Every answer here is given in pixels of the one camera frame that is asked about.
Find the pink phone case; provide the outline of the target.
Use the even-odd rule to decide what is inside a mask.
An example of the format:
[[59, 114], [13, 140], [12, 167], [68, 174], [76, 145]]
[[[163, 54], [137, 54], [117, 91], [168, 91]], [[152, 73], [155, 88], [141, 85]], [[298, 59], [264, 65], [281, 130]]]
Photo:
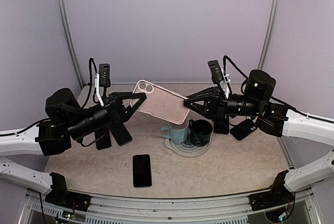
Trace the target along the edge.
[[190, 109], [184, 106], [187, 98], [146, 80], [137, 81], [133, 93], [144, 93], [146, 99], [138, 111], [153, 117], [181, 125], [185, 122]]

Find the black smartphone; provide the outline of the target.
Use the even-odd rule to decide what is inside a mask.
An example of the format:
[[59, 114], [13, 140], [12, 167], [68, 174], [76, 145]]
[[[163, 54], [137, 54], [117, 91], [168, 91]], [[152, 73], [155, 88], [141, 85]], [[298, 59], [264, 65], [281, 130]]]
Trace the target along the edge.
[[119, 146], [124, 146], [133, 140], [123, 123], [112, 124], [110, 131]]
[[94, 133], [96, 139], [97, 150], [103, 150], [112, 146], [110, 132], [108, 127], [103, 127]]
[[152, 186], [151, 163], [149, 154], [133, 156], [133, 186], [135, 188]]

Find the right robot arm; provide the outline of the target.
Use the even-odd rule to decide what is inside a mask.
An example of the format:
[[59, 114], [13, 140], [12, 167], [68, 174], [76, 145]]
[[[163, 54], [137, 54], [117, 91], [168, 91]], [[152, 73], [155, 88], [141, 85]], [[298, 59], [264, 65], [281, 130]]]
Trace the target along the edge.
[[[227, 96], [218, 85], [222, 78], [221, 72], [213, 72], [216, 85], [188, 96], [184, 106], [212, 120], [215, 126], [224, 124], [228, 116], [250, 116], [256, 118], [256, 126], [268, 135], [303, 138], [333, 146], [333, 120], [298, 112], [282, 102], [270, 102], [276, 80], [266, 72], [252, 70], [242, 95]], [[278, 205], [287, 197], [287, 190], [296, 192], [332, 176], [333, 151], [330, 151], [307, 165], [279, 173], [275, 187], [267, 193], [267, 201]]]

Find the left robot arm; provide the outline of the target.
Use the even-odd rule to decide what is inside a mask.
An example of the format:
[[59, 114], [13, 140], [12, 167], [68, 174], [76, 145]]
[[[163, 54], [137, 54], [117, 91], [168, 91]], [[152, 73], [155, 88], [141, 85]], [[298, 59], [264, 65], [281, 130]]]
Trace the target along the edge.
[[62, 175], [23, 167], [12, 163], [8, 156], [59, 155], [71, 148], [73, 140], [82, 147], [96, 145], [101, 150], [111, 146], [111, 136], [122, 146], [132, 141], [124, 123], [146, 98], [145, 93], [113, 92], [99, 104], [84, 109], [69, 88], [58, 90], [46, 100], [46, 119], [26, 128], [1, 132], [1, 177], [53, 196], [63, 206], [69, 205], [73, 194]]

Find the black phone case upright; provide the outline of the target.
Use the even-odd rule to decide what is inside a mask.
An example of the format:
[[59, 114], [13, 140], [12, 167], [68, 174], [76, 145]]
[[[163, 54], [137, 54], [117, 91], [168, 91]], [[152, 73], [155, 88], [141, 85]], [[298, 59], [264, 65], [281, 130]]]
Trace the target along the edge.
[[227, 135], [230, 131], [229, 118], [219, 118], [213, 122], [213, 132]]

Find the black phone case tilted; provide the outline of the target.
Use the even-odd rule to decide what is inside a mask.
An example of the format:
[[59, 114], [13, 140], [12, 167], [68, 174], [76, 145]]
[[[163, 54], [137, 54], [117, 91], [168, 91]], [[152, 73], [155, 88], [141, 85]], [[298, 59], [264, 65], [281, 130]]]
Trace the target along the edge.
[[230, 129], [230, 134], [238, 141], [243, 140], [248, 135], [257, 130], [258, 127], [251, 119], [245, 119], [240, 122], [238, 125]]

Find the dark green mug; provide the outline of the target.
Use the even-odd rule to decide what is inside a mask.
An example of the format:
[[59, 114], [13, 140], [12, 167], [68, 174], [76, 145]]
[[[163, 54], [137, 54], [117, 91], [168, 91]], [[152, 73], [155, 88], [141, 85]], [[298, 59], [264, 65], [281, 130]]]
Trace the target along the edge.
[[197, 147], [206, 146], [210, 142], [213, 127], [206, 120], [189, 120], [188, 127], [190, 130], [189, 140]]

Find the light blue mug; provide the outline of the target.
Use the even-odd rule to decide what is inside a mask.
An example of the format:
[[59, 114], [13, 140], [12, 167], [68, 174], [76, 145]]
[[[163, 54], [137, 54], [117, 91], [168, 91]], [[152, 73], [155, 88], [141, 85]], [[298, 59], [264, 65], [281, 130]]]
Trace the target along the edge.
[[172, 143], [181, 145], [187, 139], [188, 124], [183, 123], [181, 125], [177, 125], [169, 123], [167, 126], [160, 128], [160, 134], [162, 137], [169, 139]]

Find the white grey ceramic plate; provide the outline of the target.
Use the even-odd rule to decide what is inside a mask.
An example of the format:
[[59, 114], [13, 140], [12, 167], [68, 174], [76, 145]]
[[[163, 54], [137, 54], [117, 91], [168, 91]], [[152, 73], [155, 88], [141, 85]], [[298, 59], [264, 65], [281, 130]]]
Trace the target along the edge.
[[206, 153], [210, 147], [211, 142], [207, 145], [198, 147], [194, 145], [186, 145], [185, 143], [181, 145], [174, 144], [170, 139], [166, 138], [164, 141], [165, 147], [172, 150], [177, 155], [184, 158], [196, 158], [204, 153]]

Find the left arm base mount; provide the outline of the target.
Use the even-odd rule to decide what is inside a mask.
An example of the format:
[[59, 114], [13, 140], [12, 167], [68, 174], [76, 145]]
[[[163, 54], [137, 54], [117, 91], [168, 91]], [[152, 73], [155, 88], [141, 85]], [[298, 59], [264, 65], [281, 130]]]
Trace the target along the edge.
[[51, 191], [45, 196], [45, 201], [56, 206], [87, 212], [91, 196], [71, 191]]

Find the front aluminium rail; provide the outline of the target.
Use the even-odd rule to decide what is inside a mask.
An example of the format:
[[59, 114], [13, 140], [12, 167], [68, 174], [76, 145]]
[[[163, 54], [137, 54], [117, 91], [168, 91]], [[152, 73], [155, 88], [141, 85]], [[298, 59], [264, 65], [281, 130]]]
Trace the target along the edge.
[[91, 194], [87, 211], [40, 202], [29, 190], [18, 223], [268, 223], [279, 206], [252, 210], [250, 193], [202, 198], [135, 198]]

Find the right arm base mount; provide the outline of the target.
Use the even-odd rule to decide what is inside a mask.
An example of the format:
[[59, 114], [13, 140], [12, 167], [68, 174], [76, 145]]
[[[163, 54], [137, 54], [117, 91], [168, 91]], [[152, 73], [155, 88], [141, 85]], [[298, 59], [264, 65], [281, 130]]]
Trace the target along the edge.
[[248, 198], [252, 211], [257, 211], [292, 203], [295, 200], [295, 194], [282, 191], [267, 191], [251, 194]]

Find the right aluminium frame post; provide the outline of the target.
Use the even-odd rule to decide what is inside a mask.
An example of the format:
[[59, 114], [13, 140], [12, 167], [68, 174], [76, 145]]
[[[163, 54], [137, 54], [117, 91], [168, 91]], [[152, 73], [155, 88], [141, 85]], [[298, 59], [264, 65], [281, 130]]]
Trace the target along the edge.
[[279, 8], [279, 1], [280, 0], [271, 0], [269, 18], [267, 22], [264, 42], [261, 48], [260, 59], [257, 65], [257, 68], [260, 70], [264, 70], [265, 65], [266, 65], [266, 60], [268, 58], [268, 52], [269, 52], [270, 43], [271, 43], [272, 35], [274, 32], [274, 28], [275, 28], [277, 12]]

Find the aluminium frame post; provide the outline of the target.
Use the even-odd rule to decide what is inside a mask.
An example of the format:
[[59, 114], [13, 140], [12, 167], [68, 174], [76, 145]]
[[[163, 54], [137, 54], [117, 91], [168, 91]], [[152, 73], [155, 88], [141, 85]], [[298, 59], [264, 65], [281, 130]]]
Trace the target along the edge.
[[57, 4], [59, 8], [60, 17], [61, 17], [61, 23], [63, 27], [66, 45], [67, 45], [67, 49], [68, 49], [69, 56], [70, 56], [70, 62], [72, 64], [78, 86], [80, 89], [82, 89], [85, 86], [85, 82], [84, 82], [81, 68], [79, 66], [76, 51], [74, 48], [73, 39], [71, 36], [70, 26], [69, 26], [69, 22], [67, 19], [65, 0], [57, 0]]
[[277, 12], [279, 8], [279, 1], [280, 0], [271, 0], [269, 18], [267, 22], [264, 42], [261, 48], [260, 59], [257, 65], [257, 68], [260, 70], [264, 70], [265, 65], [266, 65], [266, 60], [268, 58], [268, 52], [269, 52], [270, 43], [271, 43], [272, 35], [274, 32], [274, 28], [275, 28]]

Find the left aluminium frame post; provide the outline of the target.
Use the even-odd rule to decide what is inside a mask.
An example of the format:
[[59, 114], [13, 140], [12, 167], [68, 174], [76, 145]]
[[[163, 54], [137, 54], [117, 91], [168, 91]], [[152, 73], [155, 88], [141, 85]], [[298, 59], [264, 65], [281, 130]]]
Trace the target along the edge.
[[57, 4], [59, 8], [60, 17], [61, 17], [61, 23], [63, 27], [66, 45], [67, 45], [67, 49], [68, 49], [69, 56], [70, 56], [70, 62], [72, 64], [78, 86], [80, 89], [82, 89], [85, 86], [85, 82], [84, 82], [81, 68], [79, 66], [76, 51], [74, 48], [73, 39], [71, 36], [70, 26], [69, 26], [69, 22], [67, 19], [65, 0], [57, 0]]

